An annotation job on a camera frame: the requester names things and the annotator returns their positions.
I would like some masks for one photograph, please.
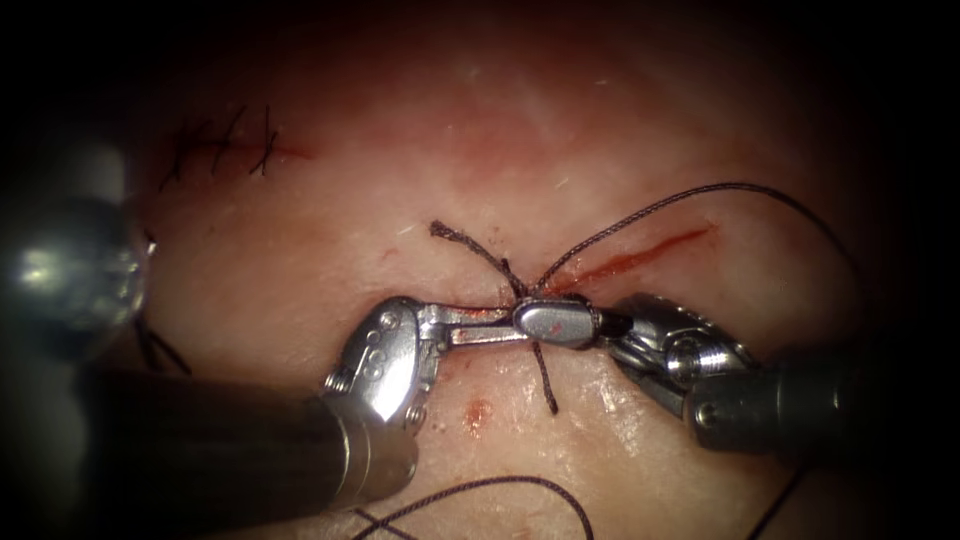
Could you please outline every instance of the blood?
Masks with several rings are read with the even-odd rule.
[[[485,399],[471,400],[463,415],[463,424],[467,428],[467,433],[474,439],[479,439],[480,430],[490,421],[492,412],[493,405],[489,401]]]
[[[547,287],[545,292],[553,294],[568,292],[574,287],[580,285],[590,285],[617,274],[622,274],[628,270],[632,270],[638,266],[648,264],[660,257],[663,257],[671,250],[675,250],[681,245],[697,240],[698,238],[715,229],[716,225],[710,225],[702,229],[672,236],[660,242],[656,246],[639,253],[616,255],[611,257],[609,260],[607,260],[607,262],[601,264],[597,268],[594,268],[593,270],[587,270],[581,274],[558,274],[556,282]]]

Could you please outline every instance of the blood spot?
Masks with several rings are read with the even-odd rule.
[[[463,415],[463,425],[467,428],[467,433],[474,439],[479,439],[480,431],[490,421],[492,413],[493,405],[489,401],[485,399],[471,400]]]

